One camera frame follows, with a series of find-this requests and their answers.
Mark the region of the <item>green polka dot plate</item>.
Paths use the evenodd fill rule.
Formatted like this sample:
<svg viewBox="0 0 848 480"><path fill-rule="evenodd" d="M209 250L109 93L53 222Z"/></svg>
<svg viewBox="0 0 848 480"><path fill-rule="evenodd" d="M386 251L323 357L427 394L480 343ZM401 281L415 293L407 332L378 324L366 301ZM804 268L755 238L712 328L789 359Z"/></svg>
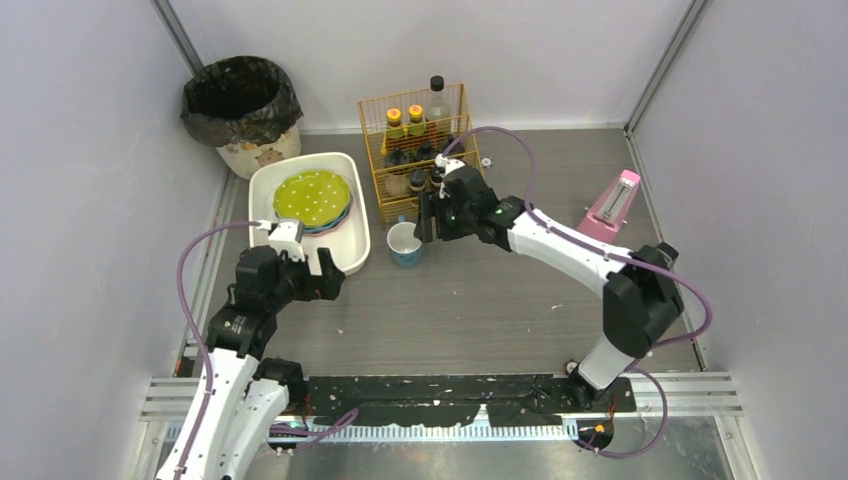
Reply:
<svg viewBox="0 0 848 480"><path fill-rule="evenodd" d="M350 201L351 189L341 174L313 169L287 177L274 191L272 207L279 218L318 228L339 218Z"/></svg>

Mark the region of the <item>small dark pepper bottle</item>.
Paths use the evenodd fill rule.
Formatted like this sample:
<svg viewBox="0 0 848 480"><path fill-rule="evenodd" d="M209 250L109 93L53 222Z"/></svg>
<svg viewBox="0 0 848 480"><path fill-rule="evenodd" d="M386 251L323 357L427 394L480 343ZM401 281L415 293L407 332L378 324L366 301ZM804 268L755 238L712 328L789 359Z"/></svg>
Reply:
<svg viewBox="0 0 848 480"><path fill-rule="evenodd" d="M443 185L444 169L436 164L433 164L429 170L429 178L431 187L438 191Z"/></svg>

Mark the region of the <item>sauce bottle yellow cap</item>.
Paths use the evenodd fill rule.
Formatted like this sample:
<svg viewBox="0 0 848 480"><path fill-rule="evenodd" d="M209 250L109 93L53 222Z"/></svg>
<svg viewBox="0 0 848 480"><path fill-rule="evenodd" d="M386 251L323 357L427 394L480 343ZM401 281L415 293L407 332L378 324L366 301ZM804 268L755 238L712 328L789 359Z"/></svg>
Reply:
<svg viewBox="0 0 848 480"><path fill-rule="evenodd" d="M412 104L408 108L408 124L406 130L406 148L410 151L418 149L428 139L424 110L420 104Z"/></svg>
<svg viewBox="0 0 848 480"><path fill-rule="evenodd" d="M386 129L384 131L382 153L388 155L397 148L402 148L406 131L403 126L403 112L399 108L386 111Z"/></svg>

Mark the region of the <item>white shaker bottle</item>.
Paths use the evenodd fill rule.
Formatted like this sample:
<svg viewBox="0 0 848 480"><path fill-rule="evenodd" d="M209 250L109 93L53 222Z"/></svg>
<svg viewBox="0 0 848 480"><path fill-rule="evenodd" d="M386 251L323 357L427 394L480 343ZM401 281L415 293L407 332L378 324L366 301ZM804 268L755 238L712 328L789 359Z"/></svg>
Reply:
<svg viewBox="0 0 848 480"><path fill-rule="evenodd" d="M456 136L453 134L446 135L439 144L439 153L444 157L462 159L466 151L465 144L463 142L455 143L455 139Z"/></svg>

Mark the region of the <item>brown spice jar black cap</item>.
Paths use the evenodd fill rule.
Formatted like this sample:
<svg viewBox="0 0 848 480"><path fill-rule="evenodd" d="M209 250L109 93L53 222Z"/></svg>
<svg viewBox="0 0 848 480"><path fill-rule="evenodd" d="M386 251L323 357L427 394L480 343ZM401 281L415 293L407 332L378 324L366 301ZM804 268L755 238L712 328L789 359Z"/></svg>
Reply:
<svg viewBox="0 0 848 480"><path fill-rule="evenodd" d="M415 169L415 172L428 174L432 169L433 161L436 157L436 154L437 151L434 148L433 144L429 140L423 140L413 155L413 159L415 160L415 162L419 163L419 166Z"/></svg>

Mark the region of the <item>blue mug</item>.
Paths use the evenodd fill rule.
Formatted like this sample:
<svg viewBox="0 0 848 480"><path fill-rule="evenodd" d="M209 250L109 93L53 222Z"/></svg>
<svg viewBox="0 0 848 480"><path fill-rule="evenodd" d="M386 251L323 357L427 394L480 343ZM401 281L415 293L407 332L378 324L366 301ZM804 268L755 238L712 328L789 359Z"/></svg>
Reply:
<svg viewBox="0 0 848 480"><path fill-rule="evenodd" d="M409 222L403 215L386 234L387 246L397 265L403 268L416 267L423 255L423 242L415 236L416 224Z"/></svg>

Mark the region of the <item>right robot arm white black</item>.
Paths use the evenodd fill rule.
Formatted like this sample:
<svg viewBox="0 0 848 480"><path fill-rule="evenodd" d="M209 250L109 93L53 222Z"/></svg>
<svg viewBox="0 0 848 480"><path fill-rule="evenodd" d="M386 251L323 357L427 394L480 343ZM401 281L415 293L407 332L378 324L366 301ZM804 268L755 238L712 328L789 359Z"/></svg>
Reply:
<svg viewBox="0 0 848 480"><path fill-rule="evenodd" d="M677 252L665 243L636 251L567 228L523 199L500 198L481 172L450 160L433 168L435 187L419 196L415 236L424 243L474 236L538 260L578 281L602 301L602 334L568 374L569 395L588 408L644 358L684 311L667 275Z"/></svg>

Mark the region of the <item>blue polka dot plate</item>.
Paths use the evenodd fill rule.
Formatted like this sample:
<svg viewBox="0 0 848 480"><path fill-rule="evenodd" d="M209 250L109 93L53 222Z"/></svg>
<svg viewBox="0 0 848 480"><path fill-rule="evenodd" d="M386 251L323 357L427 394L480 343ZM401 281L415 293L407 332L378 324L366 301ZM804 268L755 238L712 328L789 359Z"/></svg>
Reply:
<svg viewBox="0 0 848 480"><path fill-rule="evenodd" d="M318 226L306 226L304 228L304 232L310 235L318 235L325 231L330 231L335 229L338 225L340 225L349 215L351 205L353 203L353 195L350 194L348 196L348 201L341 211L341 213L333 220L327 221L324 224Z"/></svg>

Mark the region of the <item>tall clear oil bottle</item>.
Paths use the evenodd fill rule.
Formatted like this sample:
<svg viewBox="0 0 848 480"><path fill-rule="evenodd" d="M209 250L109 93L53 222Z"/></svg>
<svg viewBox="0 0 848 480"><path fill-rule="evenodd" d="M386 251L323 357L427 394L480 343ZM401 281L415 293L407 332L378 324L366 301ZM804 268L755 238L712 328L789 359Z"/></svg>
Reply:
<svg viewBox="0 0 848 480"><path fill-rule="evenodd" d="M452 131L452 110L445 96L445 81L441 75L430 78L430 91L425 105L425 122L428 139L433 147L442 151L444 140Z"/></svg>

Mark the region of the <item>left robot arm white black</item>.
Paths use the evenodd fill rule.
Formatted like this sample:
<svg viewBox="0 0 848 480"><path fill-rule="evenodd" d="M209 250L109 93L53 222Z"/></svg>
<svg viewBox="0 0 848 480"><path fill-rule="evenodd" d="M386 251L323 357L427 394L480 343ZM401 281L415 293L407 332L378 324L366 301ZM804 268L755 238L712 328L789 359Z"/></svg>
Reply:
<svg viewBox="0 0 848 480"><path fill-rule="evenodd" d="M307 396L302 366L265 357L277 316L294 301L334 300L346 275L320 247L318 273L268 245L240 254L227 303L210 320L207 358L159 479L240 479L274 419Z"/></svg>

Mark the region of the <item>dark spice bottle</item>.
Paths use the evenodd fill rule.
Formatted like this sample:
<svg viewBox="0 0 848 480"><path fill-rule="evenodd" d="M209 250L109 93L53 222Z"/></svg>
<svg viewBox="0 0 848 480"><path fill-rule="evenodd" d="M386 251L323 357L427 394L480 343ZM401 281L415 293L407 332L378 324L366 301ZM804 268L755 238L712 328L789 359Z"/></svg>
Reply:
<svg viewBox="0 0 848 480"><path fill-rule="evenodd" d="M415 197L418 197L422 193L426 192L429 188L429 184L429 175L424 169L412 170L408 175L409 190Z"/></svg>

